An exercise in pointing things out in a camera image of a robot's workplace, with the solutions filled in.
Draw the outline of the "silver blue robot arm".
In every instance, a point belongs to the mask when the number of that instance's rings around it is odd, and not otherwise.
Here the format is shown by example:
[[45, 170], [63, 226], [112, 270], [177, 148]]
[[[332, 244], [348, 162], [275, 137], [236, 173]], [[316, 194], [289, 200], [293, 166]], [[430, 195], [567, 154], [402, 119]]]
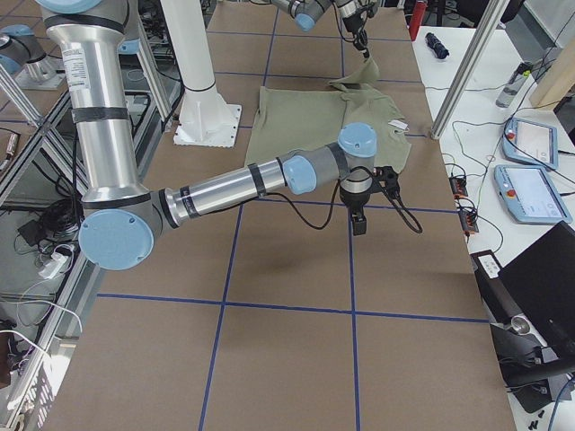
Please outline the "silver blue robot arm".
[[288, 14], [302, 31], [310, 31], [330, 9], [335, 12], [341, 38], [353, 45], [364, 58], [370, 58], [367, 21], [374, 18], [380, 1], [357, 0], [271, 0], [270, 3]]
[[335, 181], [346, 196], [366, 191], [377, 151], [375, 130], [345, 126], [334, 143], [177, 190], [146, 188], [138, 175], [119, 47], [137, 9], [126, 1], [44, 1], [47, 34], [61, 50], [88, 187], [79, 244], [101, 268], [133, 268], [166, 226], [223, 211], [287, 187], [301, 195]]

